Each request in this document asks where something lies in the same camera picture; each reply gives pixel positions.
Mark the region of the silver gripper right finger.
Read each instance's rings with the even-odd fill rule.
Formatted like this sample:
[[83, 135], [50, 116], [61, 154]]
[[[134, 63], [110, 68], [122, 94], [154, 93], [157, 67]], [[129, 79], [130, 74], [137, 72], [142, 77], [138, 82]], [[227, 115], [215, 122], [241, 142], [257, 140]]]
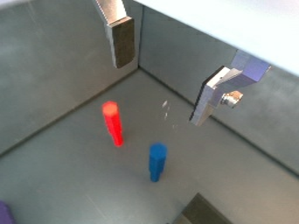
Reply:
[[201, 85], [191, 123], [201, 126], [219, 105], [234, 109], [243, 97], [239, 89], [258, 83], [270, 67], [266, 61], [238, 50], [231, 66], [222, 66]]

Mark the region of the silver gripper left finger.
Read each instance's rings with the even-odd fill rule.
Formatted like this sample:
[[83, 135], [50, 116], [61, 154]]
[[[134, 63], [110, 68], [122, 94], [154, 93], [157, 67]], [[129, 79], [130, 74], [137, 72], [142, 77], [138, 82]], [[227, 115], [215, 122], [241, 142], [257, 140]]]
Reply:
[[135, 20], [127, 15], [123, 0], [94, 0], [106, 24], [114, 66], [125, 67], [137, 56]]

